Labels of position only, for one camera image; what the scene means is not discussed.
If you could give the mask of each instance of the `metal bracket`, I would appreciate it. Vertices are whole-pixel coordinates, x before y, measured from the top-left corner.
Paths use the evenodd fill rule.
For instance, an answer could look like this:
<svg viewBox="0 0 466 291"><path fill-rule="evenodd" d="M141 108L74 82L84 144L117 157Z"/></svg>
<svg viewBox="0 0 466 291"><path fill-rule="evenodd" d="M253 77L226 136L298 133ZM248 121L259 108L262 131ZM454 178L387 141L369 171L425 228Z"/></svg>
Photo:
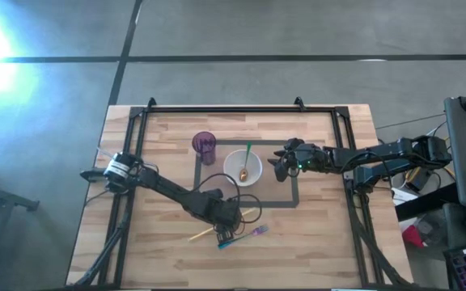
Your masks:
<svg viewBox="0 0 466 291"><path fill-rule="evenodd" d="M99 178L104 178L105 168L92 167L90 170L85 170L80 172L80 176L84 178L87 182L93 183L99 180Z"/></svg>
<svg viewBox="0 0 466 291"><path fill-rule="evenodd" d="M350 110L346 106L336 106L336 112L338 115L343 116L346 119L350 118Z"/></svg>
<svg viewBox="0 0 466 291"><path fill-rule="evenodd" d="M155 106L155 105L158 105L158 103L157 103L157 102L155 102L155 99L154 99L154 97L150 97L150 99L149 99L149 103L146 105L146 109L147 109L147 111L149 111L149 110L150 110L150 108L151 108L152 106Z"/></svg>
<svg viewBox="0 0 466 291"><path fill-rule="evenodd" d="M299 110L301 112L305 112L307 110L305 104L303 104L303 99L301 99L301 97L296 97L296 99L294 100L294 105L299 105Z"/></svg>
<svg viewBox="0 0 466 291"><path fill-rule="evenodd" d="M145 110L145 108L143 107L134 107L134 108L130 108L130 111L129 111L129 118L130 119L133 119L135 118L136 116L139 116L140 114L142 114L142 112Z"/></svg>

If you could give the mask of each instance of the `white bowl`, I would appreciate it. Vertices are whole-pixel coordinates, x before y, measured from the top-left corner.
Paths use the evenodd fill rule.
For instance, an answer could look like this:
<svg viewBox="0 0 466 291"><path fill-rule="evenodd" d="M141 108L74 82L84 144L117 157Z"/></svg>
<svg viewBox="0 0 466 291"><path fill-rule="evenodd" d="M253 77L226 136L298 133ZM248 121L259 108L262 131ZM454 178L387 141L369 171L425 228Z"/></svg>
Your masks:
<svg viewBox="0 0 466 291"><path fill-rule="evenodd" d="M251 186L262 176L262 161L255 153L250 151L248 164L246 165L246 169L248 170L248 179L241 182L240 171L244 168L245 161L246 150L236 150L231 154L228 154L224 160L224 173L233 177L239 187Z"/></svg>

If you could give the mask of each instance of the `cable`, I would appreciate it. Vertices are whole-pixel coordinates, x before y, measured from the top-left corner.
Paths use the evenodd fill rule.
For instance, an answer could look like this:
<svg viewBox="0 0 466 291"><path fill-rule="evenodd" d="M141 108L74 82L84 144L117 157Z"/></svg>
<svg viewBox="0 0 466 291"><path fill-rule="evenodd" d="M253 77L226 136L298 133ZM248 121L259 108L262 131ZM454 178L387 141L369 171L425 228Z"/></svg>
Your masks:
<svg viewBox="0 0 466 291"><path fill-rule="evenodd" d="M436 187L436 190L438 190L442 187L442 177L435 171L433 171L433 175L436 175L438 177L438 186Z"/></svg>
<svg viewBox="0 0 466 291"><path fill-rule="evenodd" d="M298 167L298 170L296 171L295 175L291 175L288 171L287 171L287 175L289 177L291 177L291 178L296 178L296 177L298 177L300 171L301 171L301 169Z"/></svg>
<svg viewBox="0 0 466 291"><path fill-rule="evenodd" d="M436 132L438 131L438 129L440 129L444 124L446 124L447 121L444 121L443 123L441 123L440 125L438 125L438 127L436 129L434 129L433 131L433 134L431 134L432 137L436 136Z"/></svg>
<svg viewBox="0 0 466 291"><path fill-rule="evenodd" d="M441 166L442 163L439 163L439 162L431 162L430 160L422 157L420 154L412 154L413 156L417 157L417 158L420 158L422 161L428 163L428 164L431 164L431 165L435 165L435 166Z"/></svg>
<svg viewBox="0 0 466 291"><path fill-rule="evenodd" d="M154 164L154 163L152 163L152 162L143 162L142 167L145 167L145 166L150 166L150 167L155 168L156 173L159 175L159 167L158 167L158 165L156 165L156 164Z"/></svg>
<svg viewBox="0 0 466 291"><path fill-rule="evenodd" d="M260 217L262 216L262 203L261 203L260 199L258 199L258 197L254 196L254 195L252 195L252 194L241 194L241 195L240 195L240 197L243 197L243 196L249 196L249 197L254 198L254 199L256 200L257 204L258 204L258 209L259 209L260 211L258 212L258 216L257 216L255 219L253 219L253 220L251 220L251 221L245 221L244 218L242 217L242 220L241 220L240 222L243 222L244 224L255 223L255 222L257 222L257 221L260 219Z"/></svg>
<svg viewBox="0 0 466 291"><path fill-rule="evenodd" d="M213 177L216 177L216 176L225 176L227 177L229 180L231 180L233 182L233 184L235 185L235 189L236 189L236 199L237 199L237 207L240 209L240 187L239 185L236 183L235 179L233 177L231 177L230 175L226 174L226 173L216 173L216 174L213 174L211 176L209 176L208 178L204 179L200 184L197 185L197 187L195 187L194 189L190 190L189 193L191 192L195 192L197 190L199 190L201 188L201 186L208 182L208 180L210 180L211 178Z"/></svg>
<svg viewBox="0 0 466 291"><path fill-rule="evenodd" d="M445 170L446 173L449 174L449 176L450 176L454 181L456 181L456 177L455 177L454 173L453 173L451 170L449 170L449 168L444 167L443 169Z"/></svg>
<svg viewBox="0 0 466 291"><path fill-rule="evenodd" d="M385 169L386 172L388 173L389 189L390 189L390 191L391 191L391 193L392 193L392 197L394 197L395 193L394 193L393 190L392 190L392 188L393 188L393 185L392 185L392 175L391 175L391 172L389 171L388 165L386 165L386 162L384 161L384 159L383 159L381 156L379 156L378 154L376 154L376 153L373 152L373 151L368 150L368 151L366 151L366 152L364 152L364 153L360 153L360 154L354 155L352 158L350 158L350 159L345 163L345 165L341 168L341 170L340 170L339 172L342 174L342 173L343 173L343 170L346 169L346 167L347 167L349 164L351 164L354 160L356 160L357 158L360 158L360 157L362 157L362 156L368 155L368 154L371 154L371 155L375 156L376 158L378 158L378 159L382 162L382 164L383 164L383 166L384 166L384 169Z"/></svg>
<svg viewBox="0 0 466 291"><path fill-rule="evenodd" d="M240 197L243 197L243 196L249 196L249 197L252 197L256 200L257 204L258 204L258 209L260 210L259 213L258 213L258 217L256 217L255 219L251 220L251 221L245 221L243 217L240 218L240 222L242 222L243 224L243 229L242 231L240 231L239 234L242 234L244 232L244 229L245 229L245 225L248 224L248 223L255 223L257 222L260 217L262 216L262 203L260 201L260 199L258 199L258 197L252 195L252 194L240 194L240 187L239 185L236 183L235 179L233 177L231 177L230 175L226 174L226 173L216 173L216 174L213 174L211 176L209 176L208 178L204 179L200 184L197 185L197 187L195 187L194 189L190 190L190 192L194 192L196 190L199 190L199 188L201 188L201 186L206 183L208 180L210 180L211 178L213 177L216 177L216 176L219 176L219 175L222 175L222 176L225 176L227 177L228 179L230 179L233 184L235 185L235 189L236 189L236 196L232 198L232 200L236 199L237 200L237 207L238 209L240 210Z"/></svg>
<svg viewBox="0 0 466 291"><path fill-rule="evenodd" d="M105 194L105 193L107 193L107 192L109 192L109 190L105 190L105 191L103 191L103 192L97 194L96 196L93 196L93 197L89 198L89 199L86 201L86 203L84 204L84 206L87 206L87 204L89 203L89 201L91 201L91 200L93 200L93 199L96 199L96 198L102 196L103 194Z"/></svg>
<svg viewBox="0 0 466 291"><path fill-rule="evenodd" d="M404 182L403 182L402 185L401 185L400 187L398 187L397 189L402 189L402 188L405 186L405 184L408 182L407 179L405 178L405 173L407 173L407 172L403 172L403 173L402 173L402 179L404 180ZM393 178L395 178L395 177L397 177L397 176L398 176L398 175L394 175L394 176L392 177L392 185L393 185Z"/></svg>
<svg viewBox="0 0 466 291"><path fill-rule="evenodd" d="M408 120L408 121L404 121L404 122L399 122L399 123L397 123L397 124L384 125L384 126L380 126L380 127L378 127L378 128L375 128L375 129L385 129L385 128L392 127L392 126L408 124L408 123L411 123L411 122L416 122L416 121L420 121L420 120L426 120L426 119L429 119L429 118L434 118L434 117L444 116L444 115L445 115L445 113L441 113L441 114L437 114L437 115L433 115L433 116L427 116L427 117L417 118L416 120Z"/></svg>
<svg viewBox="0 0 466 291"><path fill-rule="evenodd" d="M233 232L233 234L234 235L241 235L241 234L244 233L244 230L246 230L246 224L245 223L242 224L242 230L239 233Z"/></svg>

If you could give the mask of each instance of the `table leg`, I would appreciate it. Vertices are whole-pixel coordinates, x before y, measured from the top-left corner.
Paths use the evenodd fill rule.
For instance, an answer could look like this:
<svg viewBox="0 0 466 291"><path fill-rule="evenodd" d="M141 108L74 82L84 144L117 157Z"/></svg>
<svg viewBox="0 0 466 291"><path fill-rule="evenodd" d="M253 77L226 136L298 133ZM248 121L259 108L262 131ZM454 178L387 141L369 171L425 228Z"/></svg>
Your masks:
<svg viewBox="0 0 466 291"><path fill-rule="evenodd" d="M39 206L39 201L32 201L9 192L4 192L2 190L0 190L0 200L4 200L15 205L21 205L23 207L26 207L26 209L28 209L29 211L36 210Z"/></svg>

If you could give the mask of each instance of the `red object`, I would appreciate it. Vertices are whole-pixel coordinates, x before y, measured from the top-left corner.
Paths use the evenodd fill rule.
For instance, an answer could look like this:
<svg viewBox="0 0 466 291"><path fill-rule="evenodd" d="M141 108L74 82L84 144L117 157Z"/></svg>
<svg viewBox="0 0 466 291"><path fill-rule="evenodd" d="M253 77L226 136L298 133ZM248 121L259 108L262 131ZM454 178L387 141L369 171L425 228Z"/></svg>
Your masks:
<svg viewBox="0 0 466 291"><path fill-rule="evenodd" d="M407 229L404 230L402 233L402 238L407 243L412 243L417 247L424 247L422 239L420 238L420 234L415 226L409 226Z"/></svg>

